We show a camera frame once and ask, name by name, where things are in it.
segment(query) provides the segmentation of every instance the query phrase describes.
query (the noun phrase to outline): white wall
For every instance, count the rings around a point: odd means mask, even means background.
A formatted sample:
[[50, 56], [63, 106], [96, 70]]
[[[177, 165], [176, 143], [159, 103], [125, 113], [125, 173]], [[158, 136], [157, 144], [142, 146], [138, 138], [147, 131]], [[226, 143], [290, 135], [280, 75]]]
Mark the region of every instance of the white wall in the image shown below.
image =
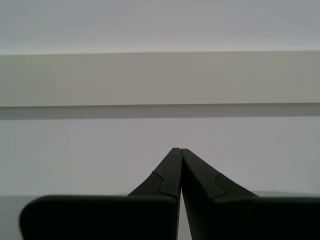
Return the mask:
[[320, 50], [318, 0], [3, 0], [0, 54]]
[[174, 147], [250, 190], [320, 194], [319, 105], [196, 108], [0, 109], [0, 195], [128, 193]]

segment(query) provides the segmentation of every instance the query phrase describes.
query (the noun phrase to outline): black plastic part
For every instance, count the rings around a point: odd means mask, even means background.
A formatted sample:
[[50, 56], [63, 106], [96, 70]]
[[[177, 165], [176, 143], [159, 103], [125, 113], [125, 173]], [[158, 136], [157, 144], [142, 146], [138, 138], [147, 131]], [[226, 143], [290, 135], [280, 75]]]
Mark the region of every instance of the black plastic part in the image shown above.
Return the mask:
[[181, 152], [182, 195], [193, 240], [319, 239], [319, 198], [258, 197], [190, 150]]
[[128, 196], [45, 196], [20, 215], [24, 240], [176, 240], [182, 154], [173, 148]]

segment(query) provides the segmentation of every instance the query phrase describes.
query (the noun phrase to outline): gray surface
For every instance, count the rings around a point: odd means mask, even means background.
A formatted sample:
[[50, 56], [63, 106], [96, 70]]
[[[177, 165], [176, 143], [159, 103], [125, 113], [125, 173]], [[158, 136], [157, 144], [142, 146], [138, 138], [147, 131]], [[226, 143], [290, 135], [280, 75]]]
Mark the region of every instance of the gray surface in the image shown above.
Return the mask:
[[318, 0], [2, 0], [0, 54], [320, 49]]
[[[255, 191], [261, 197], [318, 197], [317, 194]], [[0, 196], [0, 240], [22, 240], [19, 230], [19, 214], [35, 196]], [[181, 196], [178, 240], [191, 240], [187, 213]]]
[[0, 55], [0, 106], [320, 103], [320, 51]]
[[0, 120], [320, 116], [320, 103], [0, 107]]

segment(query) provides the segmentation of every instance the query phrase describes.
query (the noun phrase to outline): wall molding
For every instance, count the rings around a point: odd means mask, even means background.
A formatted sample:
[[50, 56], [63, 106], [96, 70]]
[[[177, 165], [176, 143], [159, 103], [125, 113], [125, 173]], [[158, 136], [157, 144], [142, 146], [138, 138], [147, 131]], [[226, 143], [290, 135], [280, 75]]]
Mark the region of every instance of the wall molding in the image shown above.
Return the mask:
[[320, 103], [320, 51], [0, 56], [0, 107]]

